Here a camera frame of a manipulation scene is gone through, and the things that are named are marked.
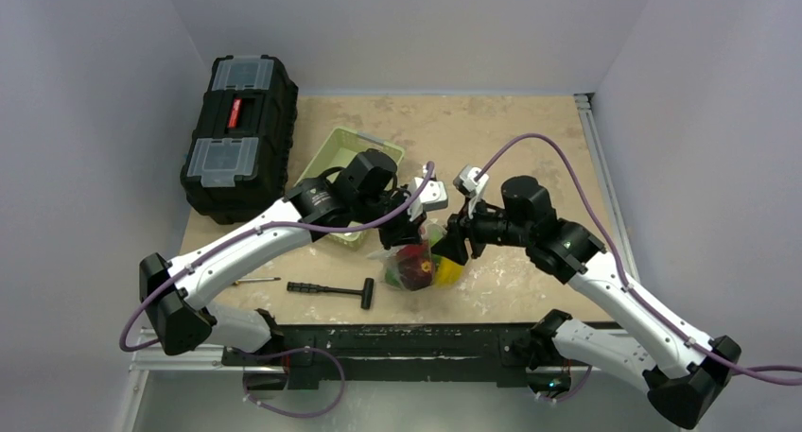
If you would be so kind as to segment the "pale green perforated basket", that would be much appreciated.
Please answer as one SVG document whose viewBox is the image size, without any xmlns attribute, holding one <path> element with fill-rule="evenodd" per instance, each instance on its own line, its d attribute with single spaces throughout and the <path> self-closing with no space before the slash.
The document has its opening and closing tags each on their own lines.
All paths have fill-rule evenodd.
<svg viewBox="0 0 802 432">
<path fill-rule="evenodd" d="M 327 168 L 345 167 L 358 153 L 369 148 L 374 148 L 388 155 L 396 164 L 400 164 L 406 153 L 403 147 L 389 140 L 381 139 L 363 131 L 335 127 L 296 182 L 309 177 L 317 177 Z"/>
</svg>

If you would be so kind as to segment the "clear zip top bag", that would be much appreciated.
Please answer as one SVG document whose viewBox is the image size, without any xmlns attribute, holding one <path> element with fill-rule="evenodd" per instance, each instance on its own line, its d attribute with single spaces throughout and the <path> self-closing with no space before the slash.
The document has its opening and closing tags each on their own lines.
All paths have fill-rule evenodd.
<svg viewBox="0 0 802 432">
<path fill-rule="evenodd" d="M 420 231 L 422 242 L 373 251 L 369 260 L 382 264 L 381 279 L 393 288 L 417 291 L 428 287 L 446 288 L 461 278 L 464 266 L 436 255 L 432 249 L 445 236 L 445 227 L 436 220 L 427 221 Z"/>
</svg>

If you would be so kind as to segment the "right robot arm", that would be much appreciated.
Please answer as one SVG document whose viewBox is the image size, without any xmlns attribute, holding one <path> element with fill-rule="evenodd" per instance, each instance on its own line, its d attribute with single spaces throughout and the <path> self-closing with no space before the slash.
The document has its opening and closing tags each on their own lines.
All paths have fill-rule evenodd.
<svg viewBox="0 0 802 432">
<path fill-rule="evenodd" d="M 525 350 L 531 365 L 560 356 L 578 359 L 644 392 L 669 422 L 692 429 L 733 375 L 741 346 L 712 337 L 673 313 L 634 277 L 619 271 L 602 241 L 557 215 L 549 191 L 530 176 L 501 186 L 503 205 L 483 199 L 489 178 L 468 168 L 454 181 L 465 197 L 447 221 L 434 252 L 461 266 L 488 245 L 522 248 L 542 272 L 584 295 L 628 333 L 615 337 L 551 310 L 532 329 Z"/>
</svg>

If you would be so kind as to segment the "dark red apple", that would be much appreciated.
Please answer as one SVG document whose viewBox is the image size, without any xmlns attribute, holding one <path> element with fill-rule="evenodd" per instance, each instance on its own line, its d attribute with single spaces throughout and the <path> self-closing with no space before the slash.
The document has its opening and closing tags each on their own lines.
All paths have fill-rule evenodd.
<svg viewBox="0 0 802 432">
<path fill-rule="evenodd" d="M 394 256 L 394 262 L 406 290 L 415 291 L 431 285 L 435 265 L 428 243 L 403 247 Z"/>
</svg>

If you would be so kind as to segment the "green bell pepper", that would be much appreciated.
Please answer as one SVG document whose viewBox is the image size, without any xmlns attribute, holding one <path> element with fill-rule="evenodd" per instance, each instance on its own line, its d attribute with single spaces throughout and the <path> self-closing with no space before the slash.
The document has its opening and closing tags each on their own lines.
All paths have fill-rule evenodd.
<svg viewBox="0 0 802 432">
<path fill-rule="evenodd" d="M 405 286 L 404 286 L 404 284 L 403 284 L 403 282 L 401 280 L 399 271 L 396 268 L 385 268 L 384 269 L 384 275 L 383 275 L 383 281 L 387 285 L 389 285 L 389 286 L 391 286 L 393 288 L 398 288 L 398 289 L 404 289 L 405 288 Z"/>
</svg>

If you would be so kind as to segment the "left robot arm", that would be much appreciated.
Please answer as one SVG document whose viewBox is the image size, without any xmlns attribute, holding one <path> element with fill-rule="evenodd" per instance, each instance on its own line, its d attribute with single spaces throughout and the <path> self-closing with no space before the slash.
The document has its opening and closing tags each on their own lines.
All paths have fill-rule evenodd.
<svg viewBox="0 0 802 432">
<path fill-rule="evenodd" d="M 218 294 L 272 259 L 331 233 L 378 228 L 395 241 L 402 226 L 417 228 L 434 162 L 422 172 L 415 190 L 390 190 L 395 162 L 368 149 L 345 167 L 299 181 L 257 217 L 193 253 L 172 260 L 157 252 L 146 256 L 138 267 L 140 303 L 132 315 L 146 315 L 156 334 L 144 345 L 177 355 L 216 342 L 245 352 L 257 364 L 273 363 L 282 339 L 272 332 L 269 315 L 216 305 Z"/>
</svg>

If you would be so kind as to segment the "yellow banana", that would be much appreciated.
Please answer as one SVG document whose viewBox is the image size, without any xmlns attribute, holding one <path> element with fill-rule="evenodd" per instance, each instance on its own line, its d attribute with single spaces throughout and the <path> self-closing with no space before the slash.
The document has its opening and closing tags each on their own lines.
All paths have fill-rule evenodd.
<svg viewBox="0 0 802 432">
<path fill-rule="evenodd" d="M 457 264 L 445 257 L 434 259 L 434 272 L 432 285 L 436 287 L 451 287 L 462 277 L 464 266 Z"/>
</svg>

